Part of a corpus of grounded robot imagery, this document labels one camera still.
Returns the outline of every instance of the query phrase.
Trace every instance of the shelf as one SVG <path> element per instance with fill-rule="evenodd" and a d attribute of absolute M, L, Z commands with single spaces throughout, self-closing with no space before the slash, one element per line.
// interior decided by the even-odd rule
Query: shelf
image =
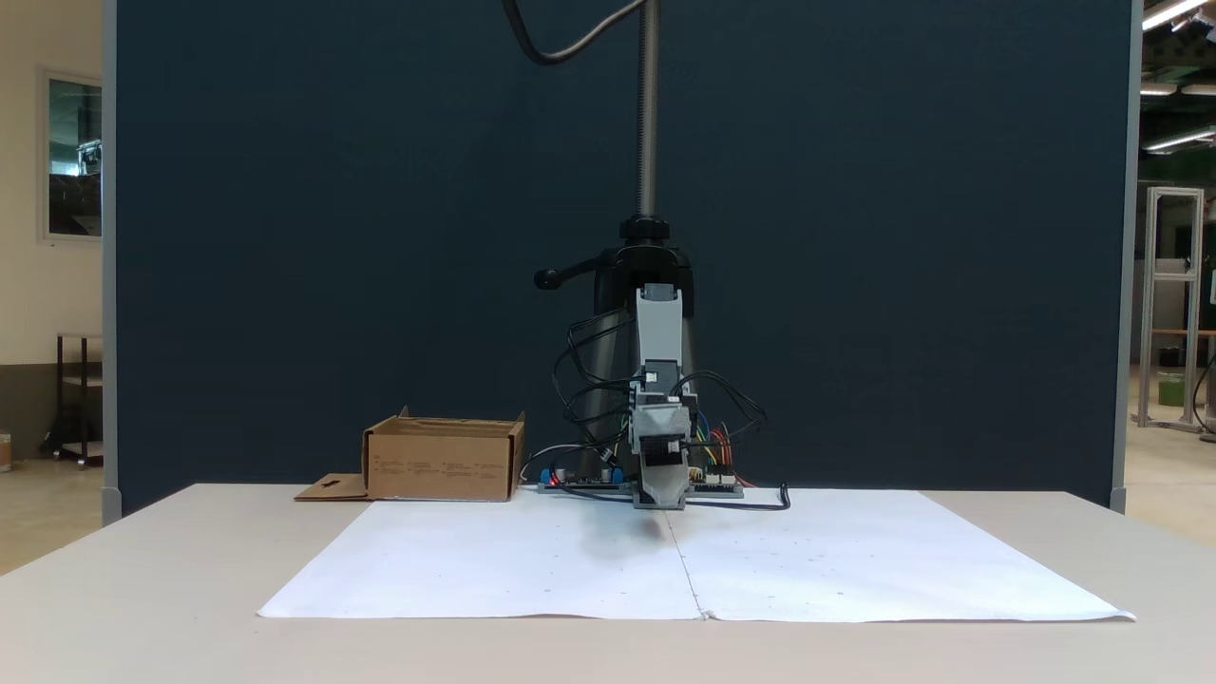
<path fill-rule="evenodd" d="M 75 386 L 79 386 L 80 385 L 80 376 L 79 375 L 64 375 L 63 376 L 63 383 L 64 385 L 75 385 Z M 89 379 L 89 387 L 101 387 L 101 379 L 100 377 L 90 377 Z"/>
<path fill-rule="evenodd" d="M 61 452 L 68 452 L 71 454 L 80 455 L 80 443 L 68 442 L 61 449 Z M 102 458 L 106 455 L 106 443 L 105 442 L 89 442 L 89 458 Z"/>

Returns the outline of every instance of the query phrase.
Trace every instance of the table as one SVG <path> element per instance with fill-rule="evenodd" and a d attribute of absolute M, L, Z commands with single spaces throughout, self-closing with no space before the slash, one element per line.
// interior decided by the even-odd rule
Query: table
<path fill-rule="evenodd" d="M 546 672 L 558 658 L 579 684 L 1216 675 L 1216 550 L 1066 494 L 927 493 L 1138 623 L 260 618 L 368 505 L 292 501 L 300 489 L 197 484 L 0 577 L 0 679 L 534 684 L 567 677 Z M 623 666 L 596 668 L 626 651 Z"/>

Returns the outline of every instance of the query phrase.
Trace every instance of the black clamp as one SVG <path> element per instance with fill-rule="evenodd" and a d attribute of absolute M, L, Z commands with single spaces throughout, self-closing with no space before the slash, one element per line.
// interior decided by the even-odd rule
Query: black clamp
<path fill-rule="evenodd" d="M 620 236 L 625 240 L 669 240 L 671 226 L 663 219 L 635 214 L 620 223 Z"/>

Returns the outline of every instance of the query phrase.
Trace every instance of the cardboard flap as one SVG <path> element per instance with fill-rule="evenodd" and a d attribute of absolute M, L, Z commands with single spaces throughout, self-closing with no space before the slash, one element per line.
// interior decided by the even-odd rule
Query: cardboard flap
<path fill-rule="evenodd" d="M 295 495 L 297 501 L 361 501 L 367 487 L 361 472 L 331 472 Z"/>

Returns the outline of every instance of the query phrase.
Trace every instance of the white paper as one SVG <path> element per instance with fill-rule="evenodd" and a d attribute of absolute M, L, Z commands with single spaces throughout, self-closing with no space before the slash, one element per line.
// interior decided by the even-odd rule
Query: white paper
<path fill-rule="evenodd" d="M 772 489 L 748 500 L 776 501 Z M 917 492 L 792 489 L 782 512 L 668 515 L 708 617 L 781 622 L 1131 617 Z"/>
<path fill-rule="evenodd" d="M 1127 616 L 916 492 L 792 489 L 788 511 L 377 501 L 265 617 L 1076 621 Z M 773 489 L 749 501 L 775 503 Z"/>
<path fill-rule="evenodd" d="M 662 512 L 535 492 L 376 501 L 259 615 L 702 617 Z"/>

